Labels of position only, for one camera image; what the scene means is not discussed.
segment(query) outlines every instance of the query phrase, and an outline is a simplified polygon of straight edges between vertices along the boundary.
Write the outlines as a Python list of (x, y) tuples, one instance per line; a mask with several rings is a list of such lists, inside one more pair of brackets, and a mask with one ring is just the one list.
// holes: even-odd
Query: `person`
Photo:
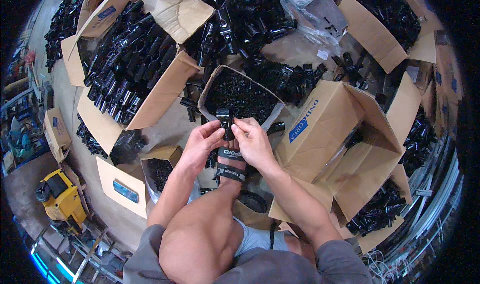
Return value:
[[(220, 176), (216, 190), (187, 204), (210, 151), (227, 147), (218, 120), (195, 128), (147, 218), (135, 254), (125, 263), (125, 283), (372, 283), (366, 266), (342, 240), (329, 212), (275, 160), (267, 133), (253, 118), (234, 119), (234, 147), (261, 173), (276, 200), (304, 232), (246, 227), (232, 216), (242, 183)], [(218, 157), (245, 169), (245, 162)]]

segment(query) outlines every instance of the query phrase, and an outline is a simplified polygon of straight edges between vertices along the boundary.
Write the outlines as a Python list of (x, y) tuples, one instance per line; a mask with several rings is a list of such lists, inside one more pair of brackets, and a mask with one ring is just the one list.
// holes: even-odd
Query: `knee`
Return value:
[(164, 235), (158, 262), (176, 283), (208, 283), (217, 277), (215, 256), (209, 241), (195, 230), (176, 230)]

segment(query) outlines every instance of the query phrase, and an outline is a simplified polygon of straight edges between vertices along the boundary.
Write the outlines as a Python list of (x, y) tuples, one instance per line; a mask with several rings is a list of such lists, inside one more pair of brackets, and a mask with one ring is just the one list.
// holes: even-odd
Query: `hand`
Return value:
[(193, 129), (176, 167), (196, 177), (205, 167), (210, 152), (220, 146), (227, 146), (228, 142), (223, 140), (224, 134), (225, 129), (220, 127), (219, 120)]
[(232, 131), (246, 162), (261, 172), (262, 167), (277, 166), (267, 132), (254, 118), (233, 119)]

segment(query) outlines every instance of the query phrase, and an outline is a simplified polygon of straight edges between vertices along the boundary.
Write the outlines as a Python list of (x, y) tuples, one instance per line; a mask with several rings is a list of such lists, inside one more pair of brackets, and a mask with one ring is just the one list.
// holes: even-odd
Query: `gray shorts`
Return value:
[[(265, 250), (270, 249), (270, 231), (258, 230), (245, 226), (244, 223), (233, 217), (243, 228), (243, 240), (235, 252), (235, 257), (242, 255), (248, 250), (261, 248)], [(273, 249), (275, 251), (289, 251), (287, 243), (285, 242), (285, 234), (290, 234), (288, 231), (275, 232), (273, 237)]]

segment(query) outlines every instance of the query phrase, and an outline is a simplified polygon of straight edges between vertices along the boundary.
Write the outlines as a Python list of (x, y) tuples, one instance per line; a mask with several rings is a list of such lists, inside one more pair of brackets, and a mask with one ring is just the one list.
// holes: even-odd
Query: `white label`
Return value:
[(420, 68), (416, 66), (407, 66), (406, 72), (412, 78), (413, 83), (417, 82), (417, 77), (419, 75)]
[(324, 51), (324, 50), (318, 50), (317, 52), (317, 56), (320, 57), (321, 59), (323, 60), (327, 60), (328, 59), (328, 51)]

